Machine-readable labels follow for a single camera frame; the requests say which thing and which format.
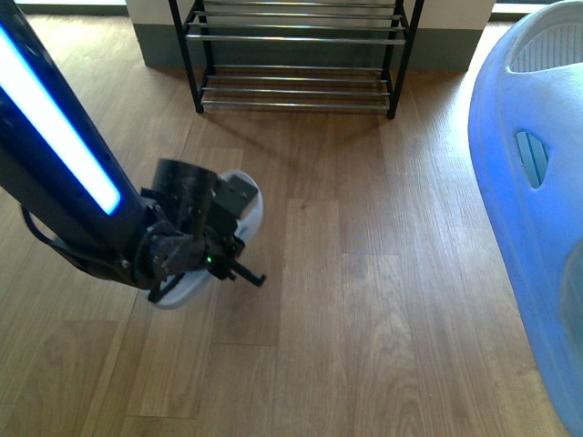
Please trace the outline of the black gripper finger in shoe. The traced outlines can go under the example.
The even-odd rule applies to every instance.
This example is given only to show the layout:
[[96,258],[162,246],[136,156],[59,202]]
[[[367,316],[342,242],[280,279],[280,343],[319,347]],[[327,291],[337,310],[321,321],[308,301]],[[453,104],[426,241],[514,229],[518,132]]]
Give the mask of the black gripper finger in shoe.
[[251,270],[247,269],[245,266],[241,265],[235,259],[227,259],[229,268],[239,277],[247,280],[249,283],[256,287],[260,287],[264,281],[267,279],[265,275],[257,276]]

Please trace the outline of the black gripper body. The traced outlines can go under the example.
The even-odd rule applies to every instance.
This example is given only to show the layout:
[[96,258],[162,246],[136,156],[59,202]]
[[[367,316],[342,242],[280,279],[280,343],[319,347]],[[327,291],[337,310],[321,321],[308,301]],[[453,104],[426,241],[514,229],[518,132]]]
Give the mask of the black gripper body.
[[189,234],[177,230],[166,219],[145,228],[134,248],[134,286],[159,293],[160,284],[171,275],[199,269],[209,248],[203,231]]

